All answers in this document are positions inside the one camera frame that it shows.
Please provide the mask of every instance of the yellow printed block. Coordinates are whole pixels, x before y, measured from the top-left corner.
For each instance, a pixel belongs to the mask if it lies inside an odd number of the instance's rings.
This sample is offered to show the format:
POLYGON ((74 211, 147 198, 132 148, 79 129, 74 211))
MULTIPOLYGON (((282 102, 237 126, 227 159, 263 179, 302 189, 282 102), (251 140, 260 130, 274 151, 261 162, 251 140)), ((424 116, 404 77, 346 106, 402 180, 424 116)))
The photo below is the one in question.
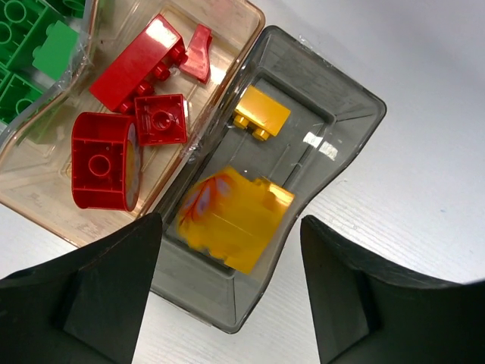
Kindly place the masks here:
POLYGON ((249 274, 293 199, 269 180, 251 182, 226 167, 189 191, 177 216, 178 233, 193 249, 206 249, 249 274))

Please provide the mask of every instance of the yellow toy block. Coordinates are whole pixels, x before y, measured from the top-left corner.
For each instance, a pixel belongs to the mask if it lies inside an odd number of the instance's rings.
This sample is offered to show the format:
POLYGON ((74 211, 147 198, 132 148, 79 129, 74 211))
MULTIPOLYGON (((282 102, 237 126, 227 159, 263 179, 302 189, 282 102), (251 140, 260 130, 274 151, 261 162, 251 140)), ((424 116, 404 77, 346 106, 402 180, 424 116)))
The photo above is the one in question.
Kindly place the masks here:
POLYGON ((177 216, 178 233, 193 249, 249 274, 293 199, 269 180, 251 182, 226 167, 189 191, 177 216))
POLYGON ((253 129, 253 137, 265 141, 275 137, 288 119, 291 111, 254 86, 248 87, 234 111, 234 125, 253 129))

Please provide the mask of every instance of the green toy block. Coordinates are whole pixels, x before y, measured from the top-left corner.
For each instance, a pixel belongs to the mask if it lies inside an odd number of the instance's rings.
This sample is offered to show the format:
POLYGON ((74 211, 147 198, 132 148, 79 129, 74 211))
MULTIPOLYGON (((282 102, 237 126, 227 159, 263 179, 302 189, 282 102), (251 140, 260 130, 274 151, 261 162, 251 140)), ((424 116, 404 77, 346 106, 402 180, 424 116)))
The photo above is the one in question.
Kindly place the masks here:
POLYGON ((53 80, 59 80, 67 70, 78 36, 79 34, 61 21, 49 26, 44 45, 33 52, 32 65, 53 80))
POLYGON ((2 65, 0 65, 0 95, 2 94, 4 88, 8 85, 8 81, 12 77, 12 73, 2 65))
POLYGON ((0 119, 10 124, 41 95, 40 89, 24 78, 13 75, 0 96, 0 119))
POLYGON ((29 67, 49 25, 62 16, 41 0, 0 0, 0 64, 8 70, 29 67))
POLYGON ((45 2, 65 17, 81 18, 84 15, 85 0, 45 0, 45 2))

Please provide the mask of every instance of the container compartment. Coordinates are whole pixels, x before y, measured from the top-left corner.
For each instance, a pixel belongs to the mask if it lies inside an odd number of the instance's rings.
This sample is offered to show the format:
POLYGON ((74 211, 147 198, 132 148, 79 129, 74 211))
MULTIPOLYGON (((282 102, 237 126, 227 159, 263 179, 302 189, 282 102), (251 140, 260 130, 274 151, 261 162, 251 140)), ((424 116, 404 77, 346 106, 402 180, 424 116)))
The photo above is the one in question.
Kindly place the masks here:
POLYGON ((279 28, 267 28, 230 84, 201 149, 157 207, 165 234, 154 292, 226 332, 238 331, 264 293, 296 217, 354 159, 385 111, 361 85, 279 28), (234 109, 250 85, 291 110, 279 134, 264 142, 233 126, 234 109), (296 195, 250 275, 190 249, 175 225, 189 188, 227 165, 296 195))
POLYGON ((105 237, 151 211, 186 161, 241 61, 264 26, 263 14, 240 0, 105 0, 94 12, 84 74, 56 102, 16 132, 0 155, 0 201, 77 246, 105 237), (202 84, 178 71, 156 83, 156 94, 182 93, 188 103, 185 146, 145 148, 142 189, 132 212, 81 210, 70 190, 70 135, 83 111, 108 112, 88 91, 90 84, 157 14, 189 45, 198 24, 212 29, 211 79, 202 84))

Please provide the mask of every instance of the red curved block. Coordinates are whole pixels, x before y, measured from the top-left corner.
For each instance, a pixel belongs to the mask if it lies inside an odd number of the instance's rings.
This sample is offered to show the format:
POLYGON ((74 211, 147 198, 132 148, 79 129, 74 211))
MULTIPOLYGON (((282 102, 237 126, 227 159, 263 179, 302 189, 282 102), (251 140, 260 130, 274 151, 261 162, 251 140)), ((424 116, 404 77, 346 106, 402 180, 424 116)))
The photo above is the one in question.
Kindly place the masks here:
POLYGON ((79 115, 72 134, 72 193, 78 207, 132 211, 141 164, 134 116, 79 115))
POLYGON ((211 62, 209 60, 211 42, 211 30, 199 24, 190 41, 186 56, 179 66, 182 72, 202 83, 207 83, 211 77, 211 62))

